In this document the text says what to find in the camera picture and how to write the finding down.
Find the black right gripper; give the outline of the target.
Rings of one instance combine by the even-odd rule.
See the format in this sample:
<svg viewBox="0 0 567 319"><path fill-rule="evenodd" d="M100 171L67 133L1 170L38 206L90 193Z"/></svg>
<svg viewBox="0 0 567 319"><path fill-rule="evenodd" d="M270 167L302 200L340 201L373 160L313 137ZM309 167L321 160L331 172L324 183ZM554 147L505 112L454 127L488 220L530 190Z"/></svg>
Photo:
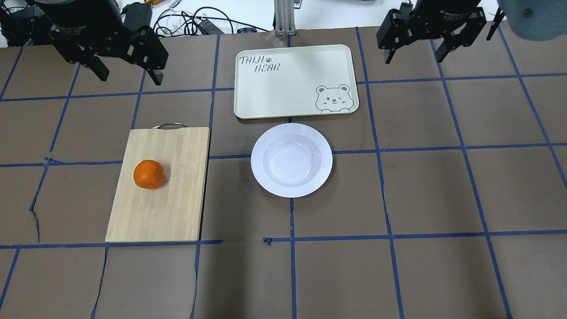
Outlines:
<svg viewBox="0 0 567 319"><path fill-rule="evenodd" d="M384 62L391 63L397 49L418 40L443 39L435 51L442 63L453 49L474 43L487 23L478 0L417 0L391 9L377 31L377 46Z"/></svg>

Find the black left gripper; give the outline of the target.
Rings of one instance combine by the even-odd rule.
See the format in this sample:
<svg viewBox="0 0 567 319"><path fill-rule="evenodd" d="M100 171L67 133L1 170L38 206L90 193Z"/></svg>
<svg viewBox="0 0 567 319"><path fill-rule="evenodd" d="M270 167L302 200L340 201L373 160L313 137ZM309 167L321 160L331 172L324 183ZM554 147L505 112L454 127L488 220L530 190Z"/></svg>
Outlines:
<svg viewBox="0 0 567 319"><path fill-rule="evenodd" d="M115 57L147 70L162 85L168 51L150 26L152 8L115 0L31 0L51 22L48 39L69 63L91 69L103 82L109 70L102 57Z"/></svg>

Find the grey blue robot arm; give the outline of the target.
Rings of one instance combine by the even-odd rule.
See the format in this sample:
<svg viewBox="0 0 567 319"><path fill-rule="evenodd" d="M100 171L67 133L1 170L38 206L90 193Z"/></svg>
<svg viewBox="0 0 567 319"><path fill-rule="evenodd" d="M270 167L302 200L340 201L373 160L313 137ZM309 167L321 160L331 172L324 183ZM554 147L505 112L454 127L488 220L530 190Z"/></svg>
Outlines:
<svg viewBox="0 0 567 319"><path fill-rule="evenodd" d="M162 84L168 52L149 25L149 2L123 10L113 0L31 0L29 4L51 22L48 38L67 62L81 63L106 81L109 70L100 57L119 57L146 69L154 84ZM487 40L504 17L522 39L547 41L566 33L564 0L500 0ZM486 23L478 0L408 1L387 12L376 34L377 46L390 63L405 45L443 39L435 53L436 61L442 62L456 48L472 45Z"/></svg>

